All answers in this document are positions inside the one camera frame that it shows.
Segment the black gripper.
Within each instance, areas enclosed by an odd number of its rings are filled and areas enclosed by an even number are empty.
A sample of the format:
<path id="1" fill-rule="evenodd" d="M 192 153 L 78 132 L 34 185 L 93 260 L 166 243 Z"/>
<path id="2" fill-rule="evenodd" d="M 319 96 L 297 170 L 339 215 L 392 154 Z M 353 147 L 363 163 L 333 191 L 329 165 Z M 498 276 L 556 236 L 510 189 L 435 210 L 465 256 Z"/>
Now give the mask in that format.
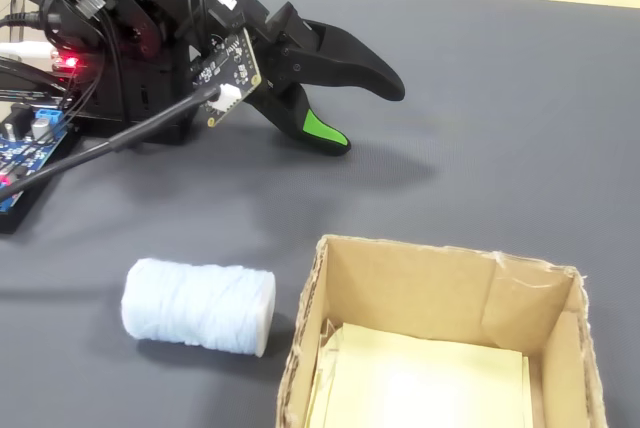
<path id="1" fill-rule="evenodd" d="M 389 101 L 405 97 L 399 75 L 368 46 L 341 28 L 302 18 L 290 2 L 271 17 L 260 3 L 249 6 L 247 29 L 261 83 L 246 102 L 308 148 L 342 156 L 351 143 L 314 113 L 301 84 L 359 87 Z"/>

